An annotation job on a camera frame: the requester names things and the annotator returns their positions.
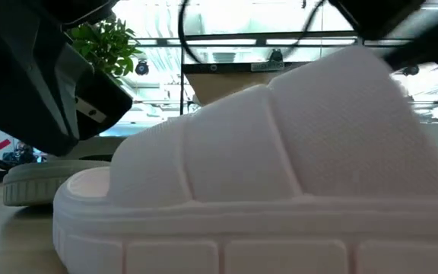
white foam slide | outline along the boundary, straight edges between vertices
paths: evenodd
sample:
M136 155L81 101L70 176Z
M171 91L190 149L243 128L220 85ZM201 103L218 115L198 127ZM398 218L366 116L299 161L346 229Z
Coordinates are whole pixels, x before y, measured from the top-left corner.
M105 166L109 166L109 162L61 160L13 167L3 178L3 204L5 206L51 204L57 189L70 176L82 170Z
M434 274L438 153L351 47L127 138L53 224L71 274Z

leaf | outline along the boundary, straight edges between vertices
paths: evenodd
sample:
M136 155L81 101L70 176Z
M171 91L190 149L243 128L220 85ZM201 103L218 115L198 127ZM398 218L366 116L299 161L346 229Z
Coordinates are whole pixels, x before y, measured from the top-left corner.
M92 47L92 46L91 46L90 44L87 44L87 45L85 45L85 46L82 46L82 48L81 48L81 50L80 50L81 55L82 55L83 57L86 57L87 54L89 54L91 47Z
M106 33L109 33L112 30L113 26L110 24L104 25L104 32L103 35L106 35Z
M84 40L74 40L72 43L72 46L75 49L81 49L83 46L85 46L87 43Z
M121 66L126 66L126 60L125 59L120 59L117 61L117 63Z
M121 76L122 73L123 73L123 69L122 68L115 68L114 69L114 75Z
M129 57L124 58L126 61L126 71L132 72L135 69L135 66L133 65L133 60Z
M104 67L102 67L102 70L105 72L105 73L113 73L113 67L112 66L104 66Z
M110 65L116 64L116 61L118 61L118 57L116 57L116 56L109 56L107 58L107 63Z
M88 24L82 24L80 27L80 38L90 40L90 41L96 41L97 35L94 33L94 30L88 25Z
M132 72L133 70L129 70L128 67L125 68L124 73L122 74L122 76L126 76L129 72Z
M75 27L73 29L70 30L70 35L72 38L76 39L76 38L80 38L81 35L81 31L79 30L78 27Z

textured strap surface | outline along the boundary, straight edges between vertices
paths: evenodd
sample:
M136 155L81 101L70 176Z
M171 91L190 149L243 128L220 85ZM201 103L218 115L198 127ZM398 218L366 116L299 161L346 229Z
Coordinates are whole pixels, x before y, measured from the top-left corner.
M351 47L127 138L110 179L133 207L438 196L438 154L386 65Z

table surface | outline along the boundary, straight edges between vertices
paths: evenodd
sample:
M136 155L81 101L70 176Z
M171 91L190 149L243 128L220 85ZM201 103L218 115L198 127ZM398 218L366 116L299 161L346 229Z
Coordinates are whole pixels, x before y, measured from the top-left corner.
M0 274L66 274L52 245L52 208L10 208L0 184Z

green plant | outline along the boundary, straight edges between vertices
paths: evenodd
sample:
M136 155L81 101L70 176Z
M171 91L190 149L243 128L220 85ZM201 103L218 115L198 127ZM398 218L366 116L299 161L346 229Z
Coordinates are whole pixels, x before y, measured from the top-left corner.
M132 72L135 67L131 57L141 53L130 44L133 30L126 28L126 22L110 18L95 25L82 24L71 29L68 35L72 46L95 68L117 80Z

